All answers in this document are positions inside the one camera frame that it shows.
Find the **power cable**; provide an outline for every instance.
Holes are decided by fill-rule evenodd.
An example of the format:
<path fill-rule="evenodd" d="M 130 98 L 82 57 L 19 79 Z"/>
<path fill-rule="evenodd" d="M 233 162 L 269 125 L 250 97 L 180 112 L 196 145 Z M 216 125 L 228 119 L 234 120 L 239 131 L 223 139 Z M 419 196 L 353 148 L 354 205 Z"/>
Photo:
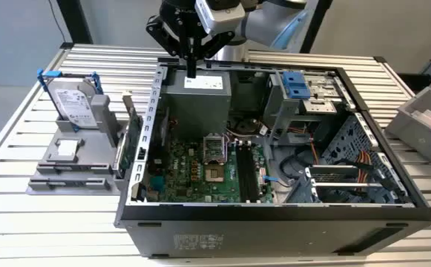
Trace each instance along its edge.
<path fill-rule="evenodd" d="M 51 0 L 48 0 L 48 2 L 50 2 L 50 6 L 51 6 L 51 11 L 52 11 L 52 16 L 54 16 L 55 24 L 58 25 L 58 28 L 59 28 L 59 31 L 60 31 L 60 34 L 62 34 L 62 38 L 63 38 L 63 40 L 64 40 L 64 43 L 67 43 L 66 35 L 64 35 L 64 32 L 62 31 L 60 24 L 59 24 L 59 22 L 58 22 L 58 18 L 56 18 L 56 16 L 55 16 L 55 11 L 54 11 L 52 1 L 51 1 Z"/>

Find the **ram slot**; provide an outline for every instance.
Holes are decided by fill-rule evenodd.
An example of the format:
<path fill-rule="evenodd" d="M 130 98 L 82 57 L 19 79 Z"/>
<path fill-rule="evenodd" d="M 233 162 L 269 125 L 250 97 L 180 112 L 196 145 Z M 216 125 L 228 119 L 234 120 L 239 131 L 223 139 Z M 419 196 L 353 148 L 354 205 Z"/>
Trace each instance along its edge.
<path fill-rule="evenodd" d="M 254 156 L 250 146 L 239 146 L 237 148 L 237 168 L 238 168 L 238 184 L 241 187 L 242 202 L 257 202 L 258 198 L 258 181 Z"/>

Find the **aluminum workbench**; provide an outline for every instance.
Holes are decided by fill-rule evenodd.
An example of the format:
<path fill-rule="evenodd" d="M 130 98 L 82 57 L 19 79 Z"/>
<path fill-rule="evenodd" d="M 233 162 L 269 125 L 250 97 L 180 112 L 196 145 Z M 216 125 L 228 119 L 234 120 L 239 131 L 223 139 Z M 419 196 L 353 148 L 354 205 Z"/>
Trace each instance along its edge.
<path fill-rule="evenodd" d="M 76 44 L 60 49 L 48 65 L 70 73 L 102 76 L 111 110 L 127 118 L 120 93 L 131 90 L 146 110 L 159 49 Z M 381 58 L 250 52 L 251 62 L 343 67 L 382 127 L 414 95 Z M 55 107 L 34 86 L 0 133 L 0 266 L 431 266 L 431 227 L 366 258 L 234 258 L 148 260 L 123 229 L 112 225 L 118 196 L 28 196 L 28 177 L 56 131 Z M 399 140 L 389 139 L 431 205 L 431 163 Z"/>

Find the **gray bin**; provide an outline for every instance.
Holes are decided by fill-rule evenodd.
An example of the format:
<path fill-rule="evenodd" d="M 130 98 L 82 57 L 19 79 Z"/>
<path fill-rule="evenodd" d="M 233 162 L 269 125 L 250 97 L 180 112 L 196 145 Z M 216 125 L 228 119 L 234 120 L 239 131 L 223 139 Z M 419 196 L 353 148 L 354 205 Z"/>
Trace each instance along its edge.
<path fill-rule="evenodd" d="M 431 126 L 413 115 L 415 111 L 423 113 L 427 110 L 431 111 L 430 88 L 398 108 L 399 113 L 386 130 L 431 160 Z"/>

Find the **motherboard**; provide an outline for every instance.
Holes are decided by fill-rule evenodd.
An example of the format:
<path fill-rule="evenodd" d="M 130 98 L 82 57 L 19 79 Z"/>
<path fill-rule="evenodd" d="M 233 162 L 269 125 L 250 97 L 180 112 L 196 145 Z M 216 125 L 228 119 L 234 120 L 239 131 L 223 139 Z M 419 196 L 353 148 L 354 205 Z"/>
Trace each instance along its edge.
<path fill-rule="evenodd" d="M 237 148 L 235 143 L 226 144 L 224 162 L 208 164 L 204 162 L 203 142 L 172 140 L 168 167 L 160 176 L 150 178 L 148 201 L 245 202 L 241 185 L 245 187 L 246 183 L 239 181 Z M 267 175 L 262 146 L 251 145 L 250 151 L 255 175 L 249 179 L 257 185 L 258 202 L 273 203 L 271 186 L 262 177 Z"/>

